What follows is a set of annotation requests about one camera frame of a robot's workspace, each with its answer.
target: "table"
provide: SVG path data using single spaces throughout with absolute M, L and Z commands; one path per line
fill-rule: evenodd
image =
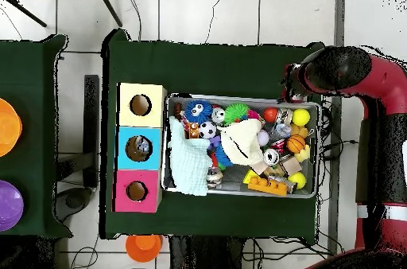
M 125 234 L 304 237 L 314 244 L 316 198 L 281 199 L 163 192 L 155 214 L 111 211 L 118 82 L 162 84 L 171 92 L 276 99 L 284 67 L 322 49 L 284 45 L 187 45 L 132 42 L 115 29 L 103 42 L 101 237 Z

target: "blue block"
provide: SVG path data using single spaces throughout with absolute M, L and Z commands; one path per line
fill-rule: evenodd
M 161 128 L 119 127 L 118 129 L 118 170 L 159 170 L 161 158 Z M 153 145 L 153 152 L 144 162 L 135 162 L 127 157 L 127 141 L 142 135 Z

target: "red ball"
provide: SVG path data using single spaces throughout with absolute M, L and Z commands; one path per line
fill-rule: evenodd
M 267 123 L 274 123 L 278 115 L 276 107 L 267 107 L 263 112 L 263 118 Z

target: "purple bowl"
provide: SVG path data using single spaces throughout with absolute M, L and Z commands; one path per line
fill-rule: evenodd
M 20 220 L 24 202 L 18 189 L 0 180 L 0 232 L 12 228 Z

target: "dark green tablecloth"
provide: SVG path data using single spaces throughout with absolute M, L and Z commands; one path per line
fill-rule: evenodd
M 107 235 L 177 234 L 220 236 L 303 236 L 313 243 L 316 199 L 206 197 L 163 192 L 155 214 L 111 211 L 114 116 L 117 82 L 162 84 L 170 92 L 276 99 L 284 67 L 321 49 L 283 45 L 186 45 L 129 42 L 122 30 L 103 44 L 101 231 Z
M 71 235 L 52 212 L 57 150 L 54 66 L 65 41 L 63 35 L 42 42 L 0 41 L 0 98 L 13 105 L 22 122 L 16 146 L 0 157 L 0 180 L 15 185 L 24 199 L 22 218 L 0 235 Z

